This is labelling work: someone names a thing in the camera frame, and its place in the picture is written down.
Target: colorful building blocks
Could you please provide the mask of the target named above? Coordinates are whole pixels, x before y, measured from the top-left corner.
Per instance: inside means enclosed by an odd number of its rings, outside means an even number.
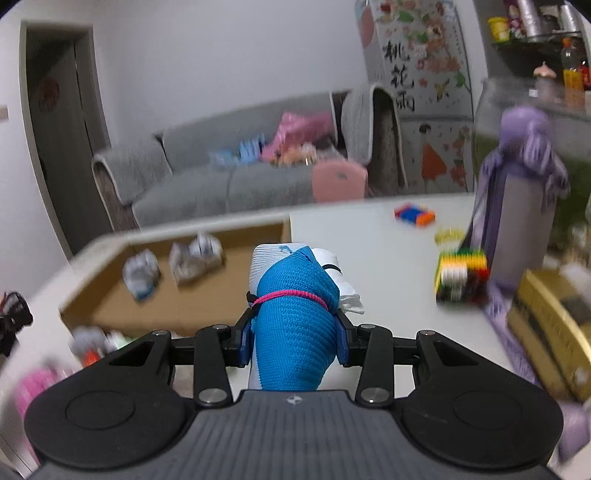
[[[435,274],[435,298],[438,303],[481,303],[486,300],[490,276],[482,250],[444,252]]]
[[[427,226],[435,221],[435,213],[410,203],[394,210],[394,216],[399,220],[413,223],[416,226]]]

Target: screw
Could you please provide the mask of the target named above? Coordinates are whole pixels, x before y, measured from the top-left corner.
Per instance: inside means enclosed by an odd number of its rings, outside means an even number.
[[[215,405],[218,403],[223,402],[228,397],[228,394],[224,392],[221,388],[206,388],[205,390],[201,390],[197,398],[200,402],[205,403],[207,405]]]
[[[384,403],[389,400],[390,393],[381,387],[370,387],[361,392],[361,398],[367,403]]]

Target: orange bottle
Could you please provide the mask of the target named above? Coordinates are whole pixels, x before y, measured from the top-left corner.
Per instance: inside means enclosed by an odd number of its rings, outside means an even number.
[[[585,107],[585,87],[581,58],[570,38],[564,38],[562,45],[564,47],[562,49],[562,65],[566,105],[576,110],[582,110]]]

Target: cardboard box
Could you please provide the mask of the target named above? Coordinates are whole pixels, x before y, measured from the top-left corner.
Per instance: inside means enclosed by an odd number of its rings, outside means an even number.
[[[252,251],[260,244],[291,241],[291,225],[281,223],[211,231],[220,239],[226,264],[186,286],[177,287],[168,266],[173,242],[188,244],[195,235],[143,244],[129,244],[118,252],[65,306],[61,319],[71,330],[96,325],[105,331],[141,336],[158,329],[193,336],[208,325],[238,321],[246,307]],[[133,255],[150,249],[158,258],[162,278],[152,295],[137,303],[123,282],[122,269]]]
[[[591,398],[591,309],[558,270],[524,274],[508,324],[554,398]]]

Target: table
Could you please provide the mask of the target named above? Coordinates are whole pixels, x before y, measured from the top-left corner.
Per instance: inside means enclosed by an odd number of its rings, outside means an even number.
[[[395,220],[394,208],[409,201],[434,210],[437,226],[417,229]],[[189,235],[198,230],[276,222],[286,216],[291,219],[294,242],[326,248],[339,257],[345,277],[358,290],[366,310],[363,316],[349,314],[353,324],[374,323],[391,329],[395,336],[408,338],[414,338],[418,330],[433,329],[511,369],[494,331],[477,308],[441,307],[434,301],[433,277],[439,256],[434,235],[438,226],[467,227],[472,206],[473,196],[469,194],[311,205],[113,233],[97,239],[29,300],[35,323],[20,334],[20,346],[0,374],[0,447],[21,472],[34,469],[33,458],[20,446],[22,426],[15,419],[9,396],[18,379],[46,359],[77,365],[67,346],[70,335],[60,320],[59,305],[123,244]],[[333,364],[320,388],[354,393],[360,370]],[[248,369],[235,369],[229,376],[236,396],[246,388]],[[410,367],[396,367],[395,382],[396,396],[408,395],[414,389]],[[590,471],[591,449],[587,448],[561,474],[567,480],[588,480]]]

